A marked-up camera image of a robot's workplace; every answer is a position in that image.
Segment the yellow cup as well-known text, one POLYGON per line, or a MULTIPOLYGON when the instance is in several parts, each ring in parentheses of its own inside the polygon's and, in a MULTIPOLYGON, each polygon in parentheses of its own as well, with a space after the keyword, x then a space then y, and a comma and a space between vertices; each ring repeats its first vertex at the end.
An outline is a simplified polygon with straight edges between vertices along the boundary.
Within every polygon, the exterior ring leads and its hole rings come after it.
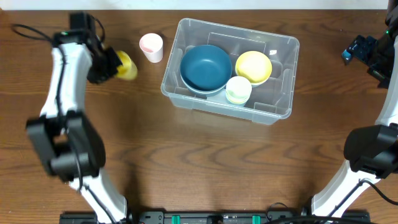
POLYGON ((118 72, 116 77, 123 80, 135 79, 138 73, 136 64, 131 60, 127 53, 121 50, 117 51, 116 53, 122 62, 122 65, 117 67, 118 72))
POLYGON ((249 97, 244 98, 244 99, 238 99, 238 98, 232 97, 229 94, 226 94, 226 99, 228 100, 229 104, 238 105, 238 106, 244 106, 246 104, 246 102, 248 101, 249 97))

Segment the pink plastic cup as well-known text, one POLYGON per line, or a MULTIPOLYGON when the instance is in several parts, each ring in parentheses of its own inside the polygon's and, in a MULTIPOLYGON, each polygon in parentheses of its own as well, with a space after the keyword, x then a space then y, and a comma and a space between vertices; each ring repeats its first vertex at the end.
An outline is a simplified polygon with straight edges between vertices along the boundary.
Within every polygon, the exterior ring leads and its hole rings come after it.
POLYGON ((158 63, 163 59, 164 42, 160 35, 148 33, 141 37, 139 47, 151 63, 158 63))

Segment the dark blue large bowl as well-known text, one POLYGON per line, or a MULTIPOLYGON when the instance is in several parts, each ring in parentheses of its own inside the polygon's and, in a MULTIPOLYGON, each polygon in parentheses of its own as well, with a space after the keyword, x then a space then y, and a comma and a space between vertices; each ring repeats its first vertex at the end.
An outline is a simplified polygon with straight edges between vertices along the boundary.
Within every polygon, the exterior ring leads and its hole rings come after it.
POLYGON ((206 97, 215 96, 215 95, 219 94, 221 91, 223 91, 223 89, 225 89, 225 87, 226 87, 226 84, 224 84, 215 90, 203 91, 203 90, 197 90, 197 89, 191 87, 184 79, 182 79, 182 82, 194 94, 202 95, 202 96, 206 96, 206 97))

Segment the yellow small bowl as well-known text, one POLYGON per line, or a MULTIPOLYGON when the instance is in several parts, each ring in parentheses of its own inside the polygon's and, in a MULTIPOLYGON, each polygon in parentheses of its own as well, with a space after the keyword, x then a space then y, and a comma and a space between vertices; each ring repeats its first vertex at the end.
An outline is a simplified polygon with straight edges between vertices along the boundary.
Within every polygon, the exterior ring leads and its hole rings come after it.
POLYGON ((241 54, 235 64, 237 76, 247 78, 250 83, 268 80, 272 73, 271 60, 258 51, 248 51, 241 54))

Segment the white small bowl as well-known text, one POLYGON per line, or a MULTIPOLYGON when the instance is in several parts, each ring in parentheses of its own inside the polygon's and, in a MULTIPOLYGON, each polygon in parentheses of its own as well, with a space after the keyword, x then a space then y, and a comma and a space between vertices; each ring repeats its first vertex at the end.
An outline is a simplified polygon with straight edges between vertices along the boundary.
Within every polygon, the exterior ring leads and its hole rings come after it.
POLYGON ((254 88, 254 87, 257 87, 257 86, 259 86, 259 85, 262 85, 263 83, 265 83, 267 80, 264 80, 264 81, 262 81, 262 82, 258 82, 258 83, 251 83, 251 86, 254 88))

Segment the cream white plastic cup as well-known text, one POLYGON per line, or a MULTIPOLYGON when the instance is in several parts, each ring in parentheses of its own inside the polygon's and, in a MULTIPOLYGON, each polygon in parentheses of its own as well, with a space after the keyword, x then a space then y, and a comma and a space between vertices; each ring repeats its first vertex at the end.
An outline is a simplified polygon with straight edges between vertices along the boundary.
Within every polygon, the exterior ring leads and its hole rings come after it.
POLYGON ((228 80, 226 84, 226 94, 234 98, 244 99, 251 96, 252 86, 245 77, 235 76, 228 80))

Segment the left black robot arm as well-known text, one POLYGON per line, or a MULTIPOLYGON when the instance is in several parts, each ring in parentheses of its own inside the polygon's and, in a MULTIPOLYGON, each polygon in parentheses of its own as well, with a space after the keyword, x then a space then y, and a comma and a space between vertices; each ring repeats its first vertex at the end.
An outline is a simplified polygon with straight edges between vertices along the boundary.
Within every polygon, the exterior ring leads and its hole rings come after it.
POLYGON ((40 115, 26 130, 46 173, 68 183, 94 211, 60 223, 132 223, 126 198, 104 168, 103 141, 85 114, 86 84, 114 77, 122 62, 97 36, 97 18, 86 12, 69 18, 69 30, 43 36, 52 45, 52 78, 40 115))

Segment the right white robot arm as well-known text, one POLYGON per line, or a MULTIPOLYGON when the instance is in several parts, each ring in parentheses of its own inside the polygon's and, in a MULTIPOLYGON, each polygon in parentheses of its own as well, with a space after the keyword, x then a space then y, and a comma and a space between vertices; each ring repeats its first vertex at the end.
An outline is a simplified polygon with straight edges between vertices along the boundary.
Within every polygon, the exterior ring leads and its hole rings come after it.
POLYGON ((358 128, 345 141, 345 160, 328 185, 302 210, 322 222, 340 222, 345 210, 368 188, 397 173, 397 1, 389 1, 382 37, 357 36, 341 54, 346 65, 357 59, 387 89, 373 126, 358 128))

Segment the clear plastic storage container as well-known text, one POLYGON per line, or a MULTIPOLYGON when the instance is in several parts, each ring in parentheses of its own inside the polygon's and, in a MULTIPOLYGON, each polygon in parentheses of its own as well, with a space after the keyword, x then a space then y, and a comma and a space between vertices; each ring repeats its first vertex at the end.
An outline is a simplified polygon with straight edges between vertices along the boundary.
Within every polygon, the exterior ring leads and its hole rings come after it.
POLYGON ((299 48, 299 40, 292 36, 184 18, 178 23, 161 92, 179 108, 271 125, 288 118, 292 112, 299 48), (233 63, 247 51, 261 52, 271 60, 270 78, 252 89, 244 106, 210 102, 206 96, 191 92, 182 82, 180 63, 183 56, 197 45, 206 44, 223 49, 233 63))

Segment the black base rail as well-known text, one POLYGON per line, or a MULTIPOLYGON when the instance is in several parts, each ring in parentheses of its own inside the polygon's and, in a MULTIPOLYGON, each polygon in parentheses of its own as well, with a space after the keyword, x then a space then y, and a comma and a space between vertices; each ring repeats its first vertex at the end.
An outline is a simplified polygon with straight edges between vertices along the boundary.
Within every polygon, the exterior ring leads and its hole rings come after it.
POLYGON ((141 224, 230 224, 230 223, 370 223, 367 212, 348 212, 339 220, 321 220, 300 216, 289 210, 270 210, 266 213, 169 213, 161 211, 143 212, 139 216, 129 214, 119 223, 141 224))

